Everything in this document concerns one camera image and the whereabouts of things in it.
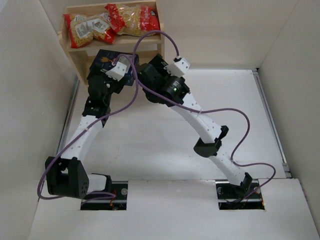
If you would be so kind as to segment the red pasta bag label side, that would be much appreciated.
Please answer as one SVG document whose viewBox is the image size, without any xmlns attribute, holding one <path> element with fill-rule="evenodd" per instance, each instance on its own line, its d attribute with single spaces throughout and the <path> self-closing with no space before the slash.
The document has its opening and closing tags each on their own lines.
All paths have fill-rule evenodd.
<svg viewBox="0 0 320 240">
<path fill-rule="evenodd" d="M 94 39 L 107 44 L 113 44 L 116 39 L 117 34 L 109 24 L 107 13 L 91 16 L 67 13 L 63 17 L 73 49 L 85 47 Z"/>
</svg>

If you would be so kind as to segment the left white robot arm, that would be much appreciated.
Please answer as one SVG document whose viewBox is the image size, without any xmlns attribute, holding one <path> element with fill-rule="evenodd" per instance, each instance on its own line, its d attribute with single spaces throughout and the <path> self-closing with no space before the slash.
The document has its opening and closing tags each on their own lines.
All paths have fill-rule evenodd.
<svg viewBox="0 0 320 240">
<path fill-rule="evenodd" d="M 108 120 L 112 94 L 119 93 L 126 83 L 125 73 L 99 70 L 91 72 L 87 80 L 88 97 L 67 149 L 58 158 L 49 157 L 45 162 L 50 195 L 84 199 L 88 194 L 105 190 L 110 180 L 107 175 L 87 173 L 83 161 Z"/>
</svg>

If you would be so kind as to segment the red pasta bag front side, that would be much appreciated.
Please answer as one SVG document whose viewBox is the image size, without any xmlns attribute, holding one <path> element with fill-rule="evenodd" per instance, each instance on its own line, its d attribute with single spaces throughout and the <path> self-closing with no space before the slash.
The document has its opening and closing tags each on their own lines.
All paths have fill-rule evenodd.
<svg viewBox="0 0 320 240">
<path fill-rule="evenodd" d="M 118 35 L 141 37 L 150 31 L 159 31 L 160 23 L 157 11 L 147 5 L 128 6 L 108 3 L 108 22 Z"/>
</svg>

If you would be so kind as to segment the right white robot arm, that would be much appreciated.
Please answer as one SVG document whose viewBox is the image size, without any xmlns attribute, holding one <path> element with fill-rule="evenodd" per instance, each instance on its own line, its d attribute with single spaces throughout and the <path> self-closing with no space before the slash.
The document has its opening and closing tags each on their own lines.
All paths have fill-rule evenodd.
<svg viewBox="0 0 320 240">
<path fill-rule="evenodd" d="M 244 198 L 252 183 L 252 177 L 234 162 L 223 148 L 222 139 L 229 128 L 218 125 L 207 114 L 191 94 L 183 75 L 190 68 L 186 59 L 167 64 L 160 54 L 149 63 L 136 69 L 143 84 L 146 98 L 152 103 L 164 104 L 182 116 L 198 133 L 193 150 L 203 158 L 210 159 L 226 176 L 236 198 Z"/>
</svg>

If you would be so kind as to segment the blue Barilla pasta box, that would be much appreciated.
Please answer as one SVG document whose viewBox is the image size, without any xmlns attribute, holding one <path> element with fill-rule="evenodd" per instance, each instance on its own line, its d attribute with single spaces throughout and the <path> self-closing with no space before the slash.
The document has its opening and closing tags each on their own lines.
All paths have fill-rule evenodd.
<svg viewBox="0 0 320 240">
<path fill-rule="evenodd" d="M 131 57 L 131 53 L 100 49 L 95 56 L 91 66 L 89 67 L 89 71 L 91 71 L 94 67 L 99 67 L 100 69 L 105 69 L 107 71 L 110 70 L 113 67 L 113 60 L 115 60 L 119 55 L 119 62 L 126 66 L 125 74 L 123 77 L 124 79 L 126 79 L 125 85 L 132 86 L 135 81 L 134 77 L 132 76 L 133 67 L 129 63 L 128 59 L 123 56 L 128 55 Z"/>
</svg>

